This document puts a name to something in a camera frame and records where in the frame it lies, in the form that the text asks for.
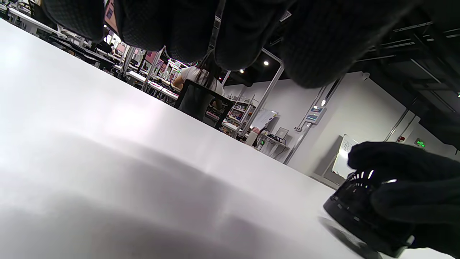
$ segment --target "computer monitor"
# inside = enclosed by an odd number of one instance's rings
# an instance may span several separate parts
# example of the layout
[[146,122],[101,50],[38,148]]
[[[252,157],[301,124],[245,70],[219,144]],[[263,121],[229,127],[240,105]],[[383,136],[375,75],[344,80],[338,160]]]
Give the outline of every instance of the computer monitor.
[[105,6],[104,22],[112,31],[118,33],[114,10],[114,0],[109,0]]
[[153,63],[153,60],[155,59],[155,56],[156,56],[156,52],[155,51],[149,51],[147,52],[147,54],[145,55],[145,60],[147,62],[149,62],[150,64]]
[[279,137],[280,139],[284,139],[286,135],[288,134],[289,130],[285,128],[279,128],[278,131],[276,132],[275,136]]
[[125,52],[126,47],[119,43],[118,46],[116,46],[116,49],[118,49],[120,52]]

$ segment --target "electrical box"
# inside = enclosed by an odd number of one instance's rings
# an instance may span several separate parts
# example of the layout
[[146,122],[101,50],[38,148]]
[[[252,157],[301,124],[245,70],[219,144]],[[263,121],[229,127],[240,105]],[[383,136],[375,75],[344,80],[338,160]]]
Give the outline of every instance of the electrical box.
[[305,122],[311,124],[318,124],[323,114],[326,112],[326,107],[313,106],[305,117]]
[[415,142],[414,142],[415,145],[419,146],[419,147],[422,147],[424,148],[425,147],[425,142],[423,140],[421,140],[420,138],[417,139]]

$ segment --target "gloved hand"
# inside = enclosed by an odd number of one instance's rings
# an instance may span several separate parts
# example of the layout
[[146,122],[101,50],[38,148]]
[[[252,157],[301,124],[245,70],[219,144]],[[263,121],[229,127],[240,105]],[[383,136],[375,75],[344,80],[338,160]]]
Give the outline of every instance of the gloved hand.
[[386,167],[412,181],[384,184],[371,196],[381,216],[416,225],[410,248],[429,247],[460,258],[460,163],[413,146],[365,142],[348,154],[353,169]]
[[[287,74],[305,88],[341,75],[420,0],[113,0],[117,34],[128,45],[197,61],[208,50],[214,14],[216,60],[227,70],[256,60],[285,11],[295,10],[280,53]],[[42,0],[54,22],[92,41],[103,38],[104,4],[94,0]]]

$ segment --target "whiteboard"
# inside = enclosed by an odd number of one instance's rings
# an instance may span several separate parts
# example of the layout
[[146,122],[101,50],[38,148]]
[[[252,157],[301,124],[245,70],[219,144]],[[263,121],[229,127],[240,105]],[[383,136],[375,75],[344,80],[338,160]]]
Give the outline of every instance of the whiteboard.
[[259,130],[265,128],[265,126],[278,115],[278,112],[261,109],[251,124],[251,129],[257,127]]
[[348,166],[347,162],[348,153],[350,152],[351,147],[353,147],[356,144],[358,144],[357,141],[352,139],[347,134],[344,135],[342,143],[340,144],[339,151],[337,152],[337,156],[335,158],[334,166],[332,167],[332,172],[346,179],[349,174],[355,171],[354,169]]

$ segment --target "white wall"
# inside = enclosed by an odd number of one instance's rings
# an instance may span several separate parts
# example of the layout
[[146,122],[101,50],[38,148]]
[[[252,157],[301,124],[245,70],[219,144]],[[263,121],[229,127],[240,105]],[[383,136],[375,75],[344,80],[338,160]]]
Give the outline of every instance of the white wall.
[[[307,175],[321,174],[327,168],[339,136],[347,134],[357,142],[383,141],[406,109],[359,73],[343,79],[326,107],[321,123],[312,127],[288,164]],[[390,141],[396,140],[410,119],[408,114]]]
[[[247,87],[244,96],[251,98],[255,95],[255,99],[260,101],[264,95],[270,82],[255,83],[251,87]],[[239,93],[243,85],[227,86],[225,93]],[[289,130],[287,137],[287,145],[292,148],[299,137],[299,133],[294,130],[302,120],[306,111],[310,108],[314,98],[318,94],[319,89],[305,89],[296,85],[292,80],[280,80],[271,91],[264,108],[279,112],[279,115],[272,123],[272,133],[282,127]],[[275,154],[279,154],[282,147],[278,148]],[[281,153],[277,156],[277,160],[283,162],[289,151]]]
[[460,161],[460,152],[459,154],[455,155],[455,151],[457,149],[454,146],[442,143],[420,124],[416,124],[404,144],[415,146],[415,141],[419,138],[425,143],[425,150],[427,152]]
[[227,95],[233,95],[233,96],[239,96],[241,91],[245,88],[243,84],[238,84],[238,85],[230,85],[230,86],[225,86],[224,91],[225,91],[225,96]]
[[[339,136],[347,134],[358,142],[383,141],[386,138],[406,108],[371,79],[365,81],[363,79],[362,72],[350,73],[344,77],[326,104],[328,110],[321,122],[319,125],[312,126],[288,166],[306,175],[321,173],[321,170],[325,170],[332,159],[329,155],[332,147],[340,140]],[[255,94],[255,99],[260,100],[268,84],[269,82],[256,83],[246,88],[244,96],[252,97]],[[332,84],[327,87],[319,99],[320,102],[331,86]],[[225,91],[233,91],[233,87],[238,92],[242,85],[228,86]],[[304,117],[318,91],[318,89],[301,88],[291,80],[281,80],[267,99],[264,107],[279,112],[279,120],[274,121],[273,131],[276,132],[279,127],[289,130],[288,135],[291,136],[291,139],[288,146],[290,149],[301,135],[294,130],[294,127],[298,126]],[[408,112],[389,141],[396,141],[413,117],[414,114]],[[420,125],[417,122],[418,120],[415,120],[410,130],[414,129],[415,135],[432,146],[427,149],[428,152],[439,153],[440,150],[448,149],[448,152],[441,155],[455,157],[454,147],[442,144],[423,127],[418,129]],[[415,141],[417,137],[412,137],[411,134],[406,144],[410,141],[413,143],[412,138]],[[289,151],[284,152],[277,157],[277,160],[283,162],[288,153]]]

